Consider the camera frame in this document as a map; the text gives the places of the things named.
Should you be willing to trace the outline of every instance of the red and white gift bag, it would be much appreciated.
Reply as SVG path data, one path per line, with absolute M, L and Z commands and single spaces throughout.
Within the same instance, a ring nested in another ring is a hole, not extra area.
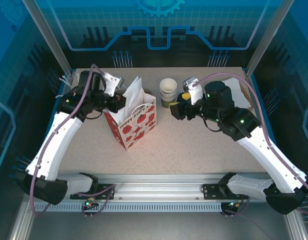
M 126 150 L 135 145 L 157 124 L 156 98 L 145 93 L 143 89 L 141 92 L 143 104 L 135 108 L 131 116 L 122 124 L 117 125 L 109 112 L 104 113 L 114 137 Z

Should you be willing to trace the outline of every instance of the stack of paper cups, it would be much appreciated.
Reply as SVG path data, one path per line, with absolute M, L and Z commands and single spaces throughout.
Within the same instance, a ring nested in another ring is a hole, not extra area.
M 159 84 L 160 98 L 162 106 L 169 108 L 169 104 L 173 103 L 177 94 L 177 83 L 171 78 L 161 80 Z

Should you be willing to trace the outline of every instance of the tabletop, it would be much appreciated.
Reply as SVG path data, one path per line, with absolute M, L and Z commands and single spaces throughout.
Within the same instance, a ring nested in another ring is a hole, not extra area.
M 77 69 L 80 73 L 86 69 Z M 244 76 L 241 67 L 160 67 L 105 68 L 105 72 L 122 76 L 128 86 L 136 76 L 143 87 L 157 98 L 157 126 L 129 150 L 114 138 L 104 116 L 86 119 L 71 140 L 59 167 L 59 173 L 90 174 L 199 174 L 227 172 L 265 172 L 257 160 L 237 142 L 221 132 L 209 131 L 201 118 L 176 120 L 161 106 L 159 82 L 164 78 L 181 83 L 191 76 L 199 80 L 214 73 Z M 226 80 L 230 77 L 218 77 Z M 93 112 L 89 117 L 98 115 Z M 210 128 L 217 129 L 213 122 Z

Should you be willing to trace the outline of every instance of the white paper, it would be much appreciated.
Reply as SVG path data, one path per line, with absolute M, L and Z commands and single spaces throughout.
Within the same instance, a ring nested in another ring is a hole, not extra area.
M 126 98 L 125 107 L 120 109 L 116 114 L 109 112 L 116 121 L 117 125 L 121 125 L 125 119 L 130 117 L 135 108 L 144 103 L 142 78 L 137 76 L 131 85 L 127 88 L 123 96 Z
M 239 80 L 235 77 L 222 81 L 226 86 L 230 87 L 232 91 L 233 101 L 235 102 L 235 107 L 248 109 L 251 107 L 249 101 L 245 98 L 239 84 Z

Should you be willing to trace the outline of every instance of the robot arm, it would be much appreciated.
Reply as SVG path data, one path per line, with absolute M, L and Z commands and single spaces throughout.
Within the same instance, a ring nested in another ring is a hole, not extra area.
M 229 87 L 221 81 L 210 82 L 205 86 L 206 93 L 203 94 L 200 85 L 193 87 L 197 82 L 195 77 L 183 82 L 186 93 L 181 93 L 177 102 L 170 105 L 171 114 L 178 120 L 185 117 L 191 120 L 199 116 L 204 122 L 216 122 L 219 132 L 230 136 L 247 149 L 272 178 L 247 178 L 230 172 L 219 181 L 220 192 L 224 195 L 232 192 L 266 200 L 273 209 L 282 214 L 288 214 L 299 207 L 306 199 L 307 193 L 299 178 L 308 181 L 306 174 L 271 142 L 271 148 L 298 173 L 298 178 L 292 175 L 268 147 L 259 120 L 249 110 L 235 107 Z
M 27 194 L 29 194 L 30 182 L 34 175 L 43 146 L 45 146 L 47 139 L 55 131 L 55 128 L 63 122 L 77 106 L 85 88 L 88 74 L 89 71 L 82 72 L 80 74 L 79 85 L 75 88 L 75 92 L 68 93 L 60 99 L 56 108 L 52 127 L 42 147 L 31 164 L 27 166 L 26 171 L 17 172 L 15 174 L 15 181 Z M 100 90 L 100 81 L 103 82 L 104 90 Z M 36 177 L 34 186 L 35 197 L 56 205 L 63 200 L 65 195 L 85 193 L 88 191 L 96 193 L 98 181 L 95 180 L 94 176 L 80 173 L 72 177 L 62 178 L 57 176 L 58 168 L 71 139 L 89 113 L 93 110 L 102 112 L 103 109 L 109 109 L 115 113 L 125 106 L 126 99 L 115 93 L 116 88 L 120 88 L 123 81 L 122 78 L 114 77 L 106 72 L 103 76 L 95 72 L 92 74 L 87 95 L 81 107 L 77 113 L 58 130 L 57 134 L 54 135 L 46 148 Z

